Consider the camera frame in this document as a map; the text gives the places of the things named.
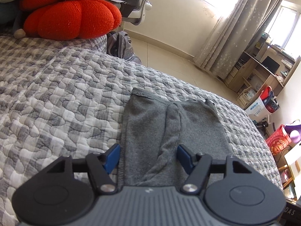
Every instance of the quilted bedspread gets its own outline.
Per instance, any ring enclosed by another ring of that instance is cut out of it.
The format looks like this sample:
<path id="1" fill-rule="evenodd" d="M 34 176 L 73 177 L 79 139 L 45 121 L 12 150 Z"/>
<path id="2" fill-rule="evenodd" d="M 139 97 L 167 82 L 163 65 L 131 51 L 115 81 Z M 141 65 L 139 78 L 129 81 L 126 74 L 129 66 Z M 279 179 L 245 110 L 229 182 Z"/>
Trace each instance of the quilted bedspread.
<path id="1" fill-rule="evenodd" d="M 171 101 L 213 101 L 234 154 L 282 188 L 269 148 L 241 108 L 105 54 L 106 37 L 57 42 L 2 34 L 0 45 L 0 224 L 17 223 L 12 194 L 55 159 L 105 152 L 120 141 L 133 87 Z"/>

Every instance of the computer monitor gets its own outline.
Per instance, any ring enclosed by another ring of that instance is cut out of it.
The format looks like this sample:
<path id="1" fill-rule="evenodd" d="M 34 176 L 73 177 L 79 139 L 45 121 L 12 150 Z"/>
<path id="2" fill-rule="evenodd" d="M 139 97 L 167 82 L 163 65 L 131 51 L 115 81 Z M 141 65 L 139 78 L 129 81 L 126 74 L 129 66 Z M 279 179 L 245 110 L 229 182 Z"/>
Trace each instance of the computer monitor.
<path id="1" fill-rule="evenodd" d="M 271 59 L 269 56 L 267 56 L 261 64 L 273 74 L 275 74 L 278 68 L 280 67 L 280 65 L 275 60 Z"/>

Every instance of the tile floor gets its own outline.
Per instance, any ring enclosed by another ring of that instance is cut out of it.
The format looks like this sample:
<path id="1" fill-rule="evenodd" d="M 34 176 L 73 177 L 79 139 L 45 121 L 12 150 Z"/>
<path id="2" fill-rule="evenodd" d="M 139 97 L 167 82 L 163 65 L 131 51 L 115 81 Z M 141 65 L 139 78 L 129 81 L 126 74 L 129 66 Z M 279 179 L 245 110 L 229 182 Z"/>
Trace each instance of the tile floor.
<path id="1" fill-rule="evenodd" d="M 131 39 L 134 52 L 140 57 L 144 66 L 162 71 L 201 89 L 213 92 L 238 105 L 236 101 L 237 93 L 227 88 L 222 81 L 200 70 L 192 62 L 144 41 Z"/>

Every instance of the wooden desk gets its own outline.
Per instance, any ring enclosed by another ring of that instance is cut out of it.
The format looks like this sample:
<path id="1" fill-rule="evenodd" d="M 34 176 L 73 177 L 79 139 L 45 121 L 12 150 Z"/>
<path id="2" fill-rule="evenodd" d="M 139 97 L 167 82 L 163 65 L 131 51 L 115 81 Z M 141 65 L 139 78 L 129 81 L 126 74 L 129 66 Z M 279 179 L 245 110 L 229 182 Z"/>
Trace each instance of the wooden desk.
<path id="1" fill-rule="evenodd" d="M 287 54 L 285 54 L 283 51 L 281 51 L 280 48 L 276 47 L 275 45 L 271 45 L 270 46 L 272 49 L 274 49 L 275 51 L 277 51 L 280 55 L 282 55 L 284 58 L 286 58 L 289 62 L 291 62 L 292 64 L 295 63 L 295 60 L 291 57 L 289 57 Z"/>
<path id="2" fill-rule="evenodd" d="M 261 92 L 267 86 L 271 86 L 274 95 L 277 96 L 283 89 L 283 85 L 278 81 L 276 76 L 271 71 L 269 71 L 260 63 L 260 61 L 249 55 L 247 52 L 244 53 L 249 56 L 249 60 L 238 70 L 238 72 L 230 81 L 227 82 L 226 79 L 225 84 L 234 92 L 238 92 L 244 84 L 247 86 L 246 92 L 248 92 L 250 89 L 253 89 L 256 92 L 255 87 L 251 85 L 251 83 L 248 81 L 248 78 L 252 73 L 259 77 L 263 84 L 256 92 L 255 96 L 248 102 L 247 100 L 241 101 L 239 98 L 237 99 L 239 105 L 243 109 L 247 109 L 260 96 Z"/>

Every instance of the metal screw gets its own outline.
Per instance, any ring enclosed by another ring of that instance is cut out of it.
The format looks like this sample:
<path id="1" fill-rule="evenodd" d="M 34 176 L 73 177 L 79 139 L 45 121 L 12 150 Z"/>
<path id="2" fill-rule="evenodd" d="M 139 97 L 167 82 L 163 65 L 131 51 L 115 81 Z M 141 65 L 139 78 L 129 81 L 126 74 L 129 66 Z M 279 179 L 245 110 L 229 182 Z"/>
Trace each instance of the metal screw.
<path id="1" fill-rule="evenodd" d="M 198 190 L 198 187 L 194 184 L 185 184 L 183 186 L 183 190 L 186 191 L 186 192 L 195 192 Z"/>
<path id="2" fill-rule="evenodd" d="M 107 192 L 107 193 L 110 193 L 110 192 L 114 192 L 116 187 L 112 184 L 103 184 L 101 187 L 100 187 L 101 191 L 103 192 Z"/>

